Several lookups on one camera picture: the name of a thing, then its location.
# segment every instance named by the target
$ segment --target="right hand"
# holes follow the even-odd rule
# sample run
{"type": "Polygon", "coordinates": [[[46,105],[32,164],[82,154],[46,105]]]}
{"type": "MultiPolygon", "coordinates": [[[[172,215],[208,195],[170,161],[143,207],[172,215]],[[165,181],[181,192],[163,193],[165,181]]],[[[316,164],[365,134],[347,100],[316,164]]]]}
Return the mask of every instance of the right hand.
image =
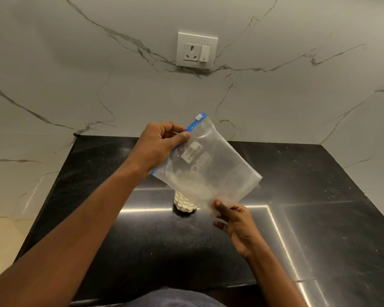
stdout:
{"type": "Polygon", "coordinates": [[[268,248],[260,232],[257,230],[250,211],[241,204],[235,204],[231,208],[215,200],[214,208],[220,213],[217,218],[226,221],[224,224],[214,221],[213,225],[226,232],[232,239],[237,252],[246,260],[255,252],[256,247],[268,248]]]}

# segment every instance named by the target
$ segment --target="forearm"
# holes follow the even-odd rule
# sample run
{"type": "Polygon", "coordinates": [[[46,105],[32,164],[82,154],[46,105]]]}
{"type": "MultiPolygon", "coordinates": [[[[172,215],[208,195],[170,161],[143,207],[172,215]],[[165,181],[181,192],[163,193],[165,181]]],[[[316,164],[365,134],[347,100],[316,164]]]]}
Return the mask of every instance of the forearm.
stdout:
{"type": "Polygon", "coordinates": [[[0,306],[67,306],[144,174],[123,164],[69,217],[0,276],[0,306]]]}
{"type": "Polygon", "coordinates": [[[247,262],[271,307],[307,307],[292,279],[264,241],[256,242],[247,262]]]}

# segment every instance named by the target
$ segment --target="kitchen counter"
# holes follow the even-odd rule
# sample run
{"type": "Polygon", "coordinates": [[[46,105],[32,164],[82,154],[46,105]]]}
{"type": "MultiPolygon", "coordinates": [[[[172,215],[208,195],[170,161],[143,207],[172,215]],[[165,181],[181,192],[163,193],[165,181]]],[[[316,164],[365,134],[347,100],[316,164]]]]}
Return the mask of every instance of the kitchen counter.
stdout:
{"type": "MultiPolygon", "coordinates": [[[[78,136],[18,257],[111,175],[136,140],[78,136]]],[[[384,216],[330,154],[313,144],[231,144],[263,176],[241,203],[308,304],[384,306],[384,216]]],[[[118,303],[161,287],[258,292],[210,216],[177,211],[173,199],[153,176],[133,191],[73,304],[118,303]]]]}

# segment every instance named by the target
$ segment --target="ziplock bag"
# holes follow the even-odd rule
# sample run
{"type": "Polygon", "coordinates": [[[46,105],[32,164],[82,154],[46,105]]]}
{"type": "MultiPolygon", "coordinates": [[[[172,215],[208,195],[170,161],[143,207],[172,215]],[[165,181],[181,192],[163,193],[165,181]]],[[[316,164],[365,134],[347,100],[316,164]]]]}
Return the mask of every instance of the ziplock bag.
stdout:
{"type": "Polygon", "coordinates": [[[214,199],[233,206],[258,185],[262,176],[216,131],[205,113],[186,129],[188,142],[176,147],[151,174],[180,191],[204,210],[214,199]]]}

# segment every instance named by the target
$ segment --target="blue zipper seal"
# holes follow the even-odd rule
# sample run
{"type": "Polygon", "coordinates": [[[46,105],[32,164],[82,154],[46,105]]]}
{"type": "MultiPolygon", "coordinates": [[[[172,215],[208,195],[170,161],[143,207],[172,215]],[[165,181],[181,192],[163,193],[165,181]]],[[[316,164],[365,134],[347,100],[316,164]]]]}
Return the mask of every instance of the blue zipper seal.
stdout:
{"type": "MultiPolygon", "coordinates": [[[[196,126],[198,126],[207,117],[208,116],[205,113],[200,113],[198,116],[196,116],[195,120],[192,122],[192,124],[190,124],[188,126],[188,128],[185,131],[190,133],[192,130],[194,130],[196,128],[196,126]]],[[[158,167],[156,167],[154,170],[152,170],[151,175],[154,175],[157,169],[158,169],[158,167]]]]}

